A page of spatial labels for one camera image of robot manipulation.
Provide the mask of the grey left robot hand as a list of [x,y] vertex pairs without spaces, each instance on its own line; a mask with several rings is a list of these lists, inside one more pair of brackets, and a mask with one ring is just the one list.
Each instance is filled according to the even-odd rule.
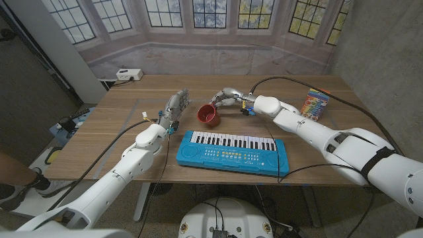
[[170,128],[174,122],[180,119],[182,112],[191,102],[187,88],[177,92],[165,105],[163,114],[158,121],[158,125],[164,127],[165,129]]

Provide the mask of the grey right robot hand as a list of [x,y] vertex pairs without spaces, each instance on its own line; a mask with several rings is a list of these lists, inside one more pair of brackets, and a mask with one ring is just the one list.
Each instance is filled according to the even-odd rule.
[[231,106],[236,102],[246,101],[253,103],[255,100],[256,96],[252,94],[244,94],[233,88],[224,88],[212,97],[209,104],[212,104],[215,107]]

